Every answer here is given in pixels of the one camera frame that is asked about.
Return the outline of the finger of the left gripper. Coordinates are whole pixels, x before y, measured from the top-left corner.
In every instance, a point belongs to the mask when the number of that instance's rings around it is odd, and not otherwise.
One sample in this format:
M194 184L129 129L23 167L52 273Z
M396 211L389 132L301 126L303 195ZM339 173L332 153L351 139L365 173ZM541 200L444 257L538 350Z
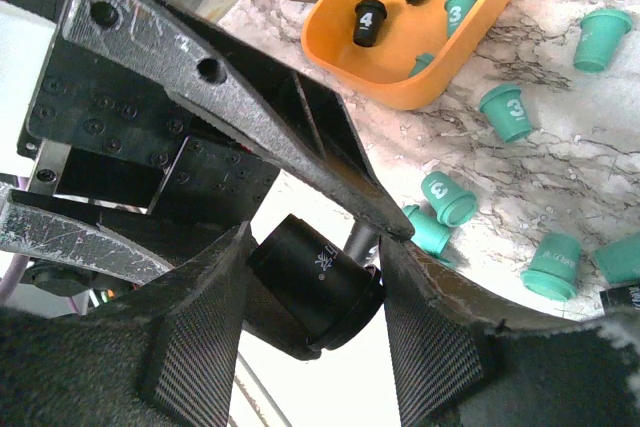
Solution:
M66 0L61 36L167 96L356 219L406 240L339 94L160 0Z

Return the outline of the orange plastic storage basket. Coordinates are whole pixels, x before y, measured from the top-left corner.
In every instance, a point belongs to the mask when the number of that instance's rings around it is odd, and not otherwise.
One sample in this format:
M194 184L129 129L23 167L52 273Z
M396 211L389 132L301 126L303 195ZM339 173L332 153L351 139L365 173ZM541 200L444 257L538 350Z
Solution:
M448 38L446 0L379 0L388 17L375 46L365 48L352 40L359 1L318 0L303 27L303 50L355 91L397 110L440 96L510 2L477 0Z

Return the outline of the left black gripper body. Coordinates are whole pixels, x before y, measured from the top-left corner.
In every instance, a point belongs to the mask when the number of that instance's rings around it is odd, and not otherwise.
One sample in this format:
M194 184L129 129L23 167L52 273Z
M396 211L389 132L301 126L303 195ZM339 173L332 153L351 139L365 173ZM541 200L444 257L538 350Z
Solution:
M47 167L61 195L145 208L175 224L252 219L279 169L169 99L163 87L62 38L52 40L17 141L70 151Z

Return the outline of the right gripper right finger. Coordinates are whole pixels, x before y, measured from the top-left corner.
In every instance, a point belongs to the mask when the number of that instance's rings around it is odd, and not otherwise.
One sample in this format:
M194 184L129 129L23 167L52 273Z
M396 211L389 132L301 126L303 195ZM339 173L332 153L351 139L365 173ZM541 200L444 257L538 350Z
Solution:
M410 242L380 242L405 426L635 426L639 315L562 319L502 298Z

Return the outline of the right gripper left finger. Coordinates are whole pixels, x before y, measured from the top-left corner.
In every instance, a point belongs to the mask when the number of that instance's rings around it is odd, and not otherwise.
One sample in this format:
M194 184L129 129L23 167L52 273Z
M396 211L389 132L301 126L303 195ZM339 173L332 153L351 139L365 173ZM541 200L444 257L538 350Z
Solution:
M249 282L248 224L84 316L1 312L5 426L223 426Z

